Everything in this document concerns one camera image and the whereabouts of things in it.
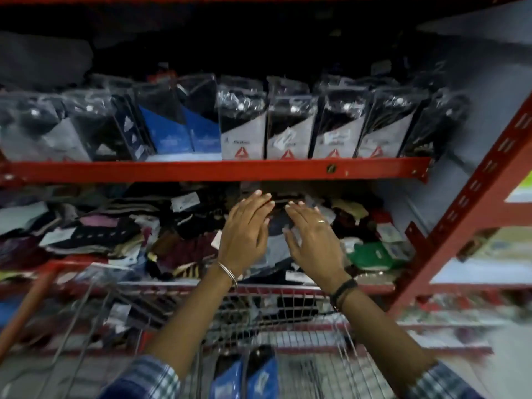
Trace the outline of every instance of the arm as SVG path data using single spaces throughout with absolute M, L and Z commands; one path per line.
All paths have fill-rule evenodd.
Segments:
M 275 203 L 271 195 L 257 190 L 229 212 L 222 231 L 218 262 L 238 278 L 264 255 L 268 241 L 267 215 Z M 175 397 L 207 329 L 232 280 L 214 264 L 185 303 L 150 341 L 144 355 L 100 399 L 118 395 L 125 398 Z
M 335 293 L 351 278 L 342 265 L 344 254 L 338 238 L 317 208 L 308 208 L 303 202 L 290 202 L 286 206 L 286 212 L 302 237 L 302 244 L 299 246 L 293 233 L 285 230 L 290 254 L 325 293 Z M 338 306 L 348 319 L 357 340 L 366 347 L 399 397 L 411 393 L 416 382 L 437 364 L 436 358 L 429 351 L 420 347 L 358 288 L 346 291 L 338 299 Z M 429 383 L 441 388 L 441 385 L 435 385 L 433 379 Z

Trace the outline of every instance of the wire cart basket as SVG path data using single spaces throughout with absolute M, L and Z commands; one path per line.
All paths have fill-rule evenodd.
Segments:
M 50 261 L 2 331 L 2 399 L 96 397 L 194 288 L 190 280 L 114 282 L 112 275 L 84 284 L 64 282 L 78 269 L 79 259 L 76 264 Z M 65 305 L 58 295 L 67 290 L 70 301 Z M 54 299 L 63 299 L 58 307 L 63 309 L 52 316 L 54 336 L 39 350 L 21 347 L 23 330 L 32 325 L 43 329 L 42 300 Z M 179 397 L 208 398 L 218 356 L 260 345 L 271 345 L 275 352 L 277 398 L 395 397 L 369 354 L 350 336 L 344 316 L 319 288 L 274 285 L 241 285 L 226 295 Z

